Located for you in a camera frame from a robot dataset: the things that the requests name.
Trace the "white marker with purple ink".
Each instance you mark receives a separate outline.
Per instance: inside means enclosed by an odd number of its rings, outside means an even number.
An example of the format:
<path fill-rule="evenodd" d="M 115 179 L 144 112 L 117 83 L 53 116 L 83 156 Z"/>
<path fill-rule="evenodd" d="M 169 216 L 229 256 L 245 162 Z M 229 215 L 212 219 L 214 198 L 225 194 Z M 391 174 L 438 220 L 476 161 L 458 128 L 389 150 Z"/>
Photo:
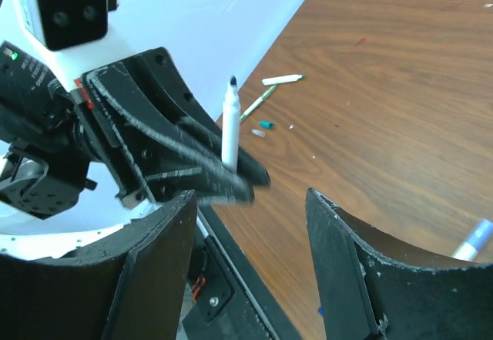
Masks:
<path fill-rule="evenodd" d="M 454 259 L 473 261 L 492 237 L 492 222 L 482 219 L 452 254 Z"/>

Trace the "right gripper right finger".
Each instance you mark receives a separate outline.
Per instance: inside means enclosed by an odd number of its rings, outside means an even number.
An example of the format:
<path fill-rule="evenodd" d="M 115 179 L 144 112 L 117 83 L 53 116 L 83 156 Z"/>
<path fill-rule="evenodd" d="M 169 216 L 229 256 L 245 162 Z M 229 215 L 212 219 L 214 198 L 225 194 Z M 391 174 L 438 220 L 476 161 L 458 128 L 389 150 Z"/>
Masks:
<path fill-rule="evenodd" d="M 490 339 L 492 266 L 435 254 L 315 189 L 305 214 L 329 339 Z"/>

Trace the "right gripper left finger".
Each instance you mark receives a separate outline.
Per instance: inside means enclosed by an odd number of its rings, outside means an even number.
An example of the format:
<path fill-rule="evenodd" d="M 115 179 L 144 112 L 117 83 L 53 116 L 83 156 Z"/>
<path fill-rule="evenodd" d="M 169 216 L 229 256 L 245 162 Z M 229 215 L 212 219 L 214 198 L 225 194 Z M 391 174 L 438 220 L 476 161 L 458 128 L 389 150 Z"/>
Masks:
<path fill-rule="evenodd" d="M 67 258 L 1 257 L 3 339 L 174 339 L 196 226 L 185 191 Z"/>

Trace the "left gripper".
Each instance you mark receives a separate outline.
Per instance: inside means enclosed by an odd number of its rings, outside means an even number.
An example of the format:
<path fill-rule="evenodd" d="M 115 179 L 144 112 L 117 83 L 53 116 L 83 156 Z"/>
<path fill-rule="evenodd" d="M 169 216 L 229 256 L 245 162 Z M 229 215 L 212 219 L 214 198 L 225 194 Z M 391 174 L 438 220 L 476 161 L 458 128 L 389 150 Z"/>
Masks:
<path fill-rule="evenodd" d="M 125 150 L 103 141 L 94 120 L 80 120 L 87 99 L 72 96 L 50 68 L 18 46 L 1 43 L 1 140 L 46 163 L 121 163 Z"/>

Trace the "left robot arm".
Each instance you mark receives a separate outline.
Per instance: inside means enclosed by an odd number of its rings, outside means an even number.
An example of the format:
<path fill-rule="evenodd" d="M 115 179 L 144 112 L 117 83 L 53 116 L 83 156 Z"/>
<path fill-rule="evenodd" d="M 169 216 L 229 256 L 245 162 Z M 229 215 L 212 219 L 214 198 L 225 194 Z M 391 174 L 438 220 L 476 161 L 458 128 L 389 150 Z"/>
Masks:
<path fill-rule="evenodd" d="M 9 145 L 1 199 L 39 219 L 76 205 L 93 162 L 132 209 L 193 190 L 200 204 L 251 203 L 270 185 L 247 152 L 221 159 L 222 133 L 194 99 L 163 47 L 84 72 L 73 91 L 15 45 L 1 45 L 1 139 Z"/>

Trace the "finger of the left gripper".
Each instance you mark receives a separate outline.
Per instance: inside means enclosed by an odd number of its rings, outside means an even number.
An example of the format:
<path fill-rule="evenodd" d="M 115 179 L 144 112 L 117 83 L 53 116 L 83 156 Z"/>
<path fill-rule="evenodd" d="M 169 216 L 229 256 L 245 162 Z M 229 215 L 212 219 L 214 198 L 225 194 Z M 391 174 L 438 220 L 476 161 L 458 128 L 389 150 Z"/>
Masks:
<path fill-rule="evenodd" d="M 221 160 L 221 131 L 175 69 L 104 66 L 79 80 L 74 105 L 80 144 L 104 163 L 123 204 L 157 204 L 193 190 L 200 204 L 254 200 L 254 160 L 238 152 L 238 168 Z"/>
<path fill-rule="evenodd" d="M 126 71 L 126 145 L 137 185 L 269 185 L 267 170 L 241 147 L 237 172 L 223 164 L 222 127 L 195 100 L 166 49 L 127 58 Z"/>

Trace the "white marker black tip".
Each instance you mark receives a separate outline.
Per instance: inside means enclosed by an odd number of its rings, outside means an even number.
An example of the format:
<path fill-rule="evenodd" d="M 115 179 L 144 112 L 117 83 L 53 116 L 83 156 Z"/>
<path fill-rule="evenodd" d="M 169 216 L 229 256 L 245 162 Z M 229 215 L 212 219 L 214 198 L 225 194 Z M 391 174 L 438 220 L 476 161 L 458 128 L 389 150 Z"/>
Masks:
<path fill-rule="evenodd" d="M 240 96 L 235 76 L 230 77 L 223 101 L 221 159 L 223 164 L 237 172 L 240 144 Z"/>

